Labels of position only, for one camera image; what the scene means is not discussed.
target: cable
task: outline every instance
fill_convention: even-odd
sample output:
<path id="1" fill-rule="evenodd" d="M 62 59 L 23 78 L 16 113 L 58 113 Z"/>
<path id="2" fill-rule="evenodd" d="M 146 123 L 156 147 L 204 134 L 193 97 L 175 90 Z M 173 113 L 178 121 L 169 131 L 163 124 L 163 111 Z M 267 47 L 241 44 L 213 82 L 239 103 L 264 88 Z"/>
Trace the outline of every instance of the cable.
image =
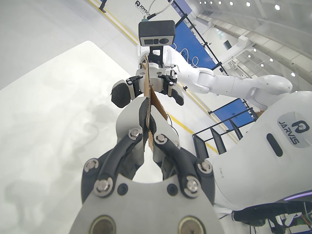
<path id="1" fill-rule="evenodd" d="M 307 216 L 307 219 L 310 223 L 312 223 L 312 221 L 310 220 L 309 216 L 308 216 L 308 213 L 307 213 L 307 207 L 305 206 L 305 202 L 303 202 L 304 204 L 304 210 L 305 210 L 305 215 Z"/>
<path id="2" fill-rule="evenodd" d="M 151 7 L 152 7 L 152 5 L 153 5 L 153 3 L 154 3 L 155 1 L 156 1 L 156 0 L 152 1 L 150 7 L 148 8 L 148 12 L 151 11 Z M 159 12 L 156 12 L 156 13 L 153 13 L 153 14 L 149 15 L 149 16 L 147 17 L 147 19 L 149 20 L 149 19 L 155 17 L 156 15 L 158 15 L 158 14 L 164 12 L 165 10 L 167 10 L 167 9 L 169 8 L 169 6 L 170 6 L 173 2 L 174 2 L 174 0 L 171 0 L 171 1 L 169 2 L 169 4 L 168 4 L 164 9 L 162 9 L 162 10 L 159 11 Z"/>
<path id="3" fill-rule="evenodd" d="M 170 119 L 170 122 L 171 122 L 171 128 L 173 128 L 174 130 L 175 130 L 175 132 L 176 132 L 176 134 L 177 134 L 177 136 L 179 136 L 179 134 L 178 134 L 178 132 L 176 131 L 176 129 L 172 126 L 172 120 L 171 120 L 171 117 L 170 117 L 170 115 L 168 114 L 168 113 L 166 113 L 167 114 L 167 116 L 169 117 L 169 119 Z"/>
<path id="4" fill-rule="evenodd" d="M 181 52 L 180 52 L 180 54 L 182 54 L 182 52 L 184 51 L 184 50 L 186 50 L 187 51 L 187 60 L 186 60 L 186 62 L 188 63 L 188 49 L 187 48 L 183 48 L 182 50 L 181 50 Z M 194 64 L 194 59 L 195 58 L 197 58 L 197 63 L 196 64 Z M 199 63 L 199 59 L 198 59 L 198 57 L 197 56 L 194 56 L 193 57 L 193 59 L 192 59 L 192 67 L 197 67 L 197 65 L 198 65 L 198 63 Z"/>

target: logo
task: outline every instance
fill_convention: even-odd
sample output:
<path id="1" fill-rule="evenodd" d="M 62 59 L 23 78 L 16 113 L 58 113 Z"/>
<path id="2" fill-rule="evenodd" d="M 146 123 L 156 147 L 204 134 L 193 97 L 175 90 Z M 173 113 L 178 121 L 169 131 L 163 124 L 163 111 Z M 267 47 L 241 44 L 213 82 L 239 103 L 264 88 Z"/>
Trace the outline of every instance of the logo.
<path id="1" fill-rule="evenodd" d="M 297 112 L 289 112 L 278 118 L 277 124 L 287 137 L 290 144 L 298 148 L 309 147 L 309 134 L 306 132 L 310 126 L 302 120 L 303 116 Z"/>
<path id="2" fill-rule="evenodd" d="M 147 11 L 147 9 L 145 9 L 143 5 L 141 5 L 140 1 L 136 1 L 136 6 L 143 14 L 150 16 L 150 13 Z"/>
<path id="3" fill-rule="evenodd" d="M 224 178 L 223 172 L 222 172 L 222 168 L 219 168 L 220 173 L 221 173 L 221 178 Z"/>
<path id="4" fill-rule="evenodd" d="M 295 126 L 297 126 L 297 128 L 295 129 L 295 132 L 299 134 L 306 132 L 310 129 L 309 125 L 304 120 L 299 120 L 293 123 L 292 127 L 295 127 Z"/>

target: screw head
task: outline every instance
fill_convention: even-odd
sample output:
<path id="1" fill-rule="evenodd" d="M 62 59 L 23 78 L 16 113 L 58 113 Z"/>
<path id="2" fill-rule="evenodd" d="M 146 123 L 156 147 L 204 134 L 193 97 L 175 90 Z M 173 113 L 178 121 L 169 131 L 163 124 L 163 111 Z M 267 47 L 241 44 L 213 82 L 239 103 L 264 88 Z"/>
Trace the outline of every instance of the screw head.
<path id="1" fill-rule="evenodd" d="M 109 183 L 106 179 L 102 179 L 98 181 L 97 191 L 98 192 L 106 192 L 109 189 Z"/>
<path id="2" fill-rule="evenodd" d="M 208 163 L 207 161 L 202 162 L 202 167 L 205 170 L 210 170 L 210 168 L 211 168 L 210 163 Z"/>
<path id="3" fill-rule="evenodd" d="M 139 131 L 137 129 L 134 129 L 131 131 L 130 135 L 131 135 L 131 137 L 138 137 Z"/>
<path id="4" fill-rule="evenodd" d="M 164 135 L 162 135 L 162 134 L 159 134 L 157 137 L 156 137 L 156 139 L 159 141 L 159 142 L 164 142 L 165 141 L 165 136 Z"/>
<path id="5" fill-rule="evenodd" d="M 195 180 L 189 180 L 186 183 L 186 187 L 192 193 L 195 193 L 198 190 L 198 183 Z"/>
<path id="6" fill-rule="evenodd" d="M 89 170 L 93 169 L 93 168 L 98 168 L 98 160 L 97 159 L 90 159 L 85 163 L 84 166 L 84 171 L 85 172 L 89 172 Z"/>
<path id="7" fill-rule="evenodd" d="M 87 162 L 86 168 L 90 170 L 90 169 L 93 169 L 95 165 L 96 165 L 95 161 L 90 161 L 90 162 Z"/>

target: robotic arm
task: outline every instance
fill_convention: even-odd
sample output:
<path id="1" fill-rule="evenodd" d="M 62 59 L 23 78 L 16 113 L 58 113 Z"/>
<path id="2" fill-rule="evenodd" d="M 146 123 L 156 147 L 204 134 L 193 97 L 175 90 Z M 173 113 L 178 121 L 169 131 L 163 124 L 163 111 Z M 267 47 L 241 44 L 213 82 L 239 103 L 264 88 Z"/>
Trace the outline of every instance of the robotic arm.
<path id="1" fill-rule="evenodd" d="M 138 47 L 139 63 L 146 53 L 148 53 L 146 48 Z M 243 98 L 262 110 L 266 110 L 268 106 L 292 90 L 292 83 L 277 75 L 241 79 L 234 76 L 215 75 L 211 69 L 207 68 L 194 68 L 171 46 L 164 46 L 163 62 L 166 67 L 173 68 L 178 81 L 187 85 L 195 93 L 213 92 L 228 97 Z"/>

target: cardboard piece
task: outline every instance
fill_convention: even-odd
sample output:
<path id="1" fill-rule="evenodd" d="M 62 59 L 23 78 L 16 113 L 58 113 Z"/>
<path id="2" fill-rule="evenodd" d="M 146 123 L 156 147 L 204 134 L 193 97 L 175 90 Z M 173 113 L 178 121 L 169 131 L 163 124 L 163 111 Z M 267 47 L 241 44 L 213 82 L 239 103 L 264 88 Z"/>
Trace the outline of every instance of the cardboard piece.
<path id="1" fill-rule="evenodd" d="M 168 119 L 167 114 L 164 110 L 164 107 L 160 103 L 158 97 L 156 96 L 153 88 L 150 85 L 149 81 L 149 66 L 148 66 L 148 57 L 145 56 L 145 63 L 142 63 L 142 67 L 145 69 L 145 81 L 144 81 L 144 96 L 148 97 L 148 110 L 147 110 L 147 117 L 146 117 L 146 126 L 149 129 L 149 116 L 150 116 L 150 108 L 151 105 L 155 106 L 156 109 L 160 112 L 160 114 L 165 118 Z M 149 131 L 148 132 L 148 146 L 151 148 L 153 152 L 153 135 Z"/>

